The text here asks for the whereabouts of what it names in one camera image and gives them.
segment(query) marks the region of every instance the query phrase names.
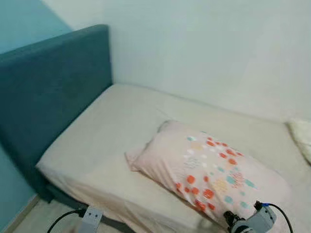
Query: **beige bed sheet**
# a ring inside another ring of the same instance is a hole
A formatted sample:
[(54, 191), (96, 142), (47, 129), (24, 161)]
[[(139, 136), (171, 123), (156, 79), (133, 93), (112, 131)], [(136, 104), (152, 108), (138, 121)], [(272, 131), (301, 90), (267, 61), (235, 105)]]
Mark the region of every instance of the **beige bed sheet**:
[(146, 88), (110, 87), (56, 139), (37, 167), (70, 196), (138, 233), (224, 232), (127, 166), (124, 152), (149, 141), (168, 119), (202, 129), (277, 170), (293, 189), (286, 211), (296, 232), (310, 232), (311, 168), (285, 125)]

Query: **teal wall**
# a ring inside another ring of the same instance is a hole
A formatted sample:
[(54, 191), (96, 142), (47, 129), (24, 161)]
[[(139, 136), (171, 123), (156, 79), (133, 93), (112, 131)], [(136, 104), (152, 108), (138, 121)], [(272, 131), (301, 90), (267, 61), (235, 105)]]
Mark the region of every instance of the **teal wall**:
[[(0, 1), (0, 53), (70, 31), (70, 27), (39, 0)], [(2, 148), (0, 189), (1, 232), (35, 194)]]

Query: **wooden floor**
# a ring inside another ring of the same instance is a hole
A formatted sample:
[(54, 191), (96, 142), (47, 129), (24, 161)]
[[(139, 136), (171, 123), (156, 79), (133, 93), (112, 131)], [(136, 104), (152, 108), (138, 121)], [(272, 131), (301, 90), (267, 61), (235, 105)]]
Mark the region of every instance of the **wooden floor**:
[[(72, 209), (59, 202), (52, 201), (47, 204), (40, 200), (14, 233), (46, 233), (58, 217), (70, 210)], [(76, 233), (80, 222), (81, 218), (77, 214), (68, 215), (56, 224), (51, 233)], [(97, 233), (120, 233), (120, 231), (101, 223)]]

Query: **bed frame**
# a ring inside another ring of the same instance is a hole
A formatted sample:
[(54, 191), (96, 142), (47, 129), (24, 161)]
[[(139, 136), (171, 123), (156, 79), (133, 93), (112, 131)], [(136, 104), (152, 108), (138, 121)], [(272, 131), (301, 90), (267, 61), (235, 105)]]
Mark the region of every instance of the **bed frame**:
[[(35, 165), (59, 134), (111, 85), (106, 25), (0, 55), (0, 142), (45, 201), (87, 207), (49, 183)], [(106, 221), (127, 231), (125, 224)]]

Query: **pink pillowcase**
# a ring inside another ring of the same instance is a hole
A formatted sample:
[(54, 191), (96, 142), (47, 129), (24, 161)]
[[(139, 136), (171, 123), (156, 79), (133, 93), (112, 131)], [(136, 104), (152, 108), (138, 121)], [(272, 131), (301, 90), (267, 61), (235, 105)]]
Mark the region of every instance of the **pink pillowcase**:
[(257, 200), (281, 205), (290, 193), (275, 171), (177, 121), (165, 122), (145, 148), (127, 152), (126, 159), (132, 171), (161, 183), (224, 227), (225, 211), (249, 218)]

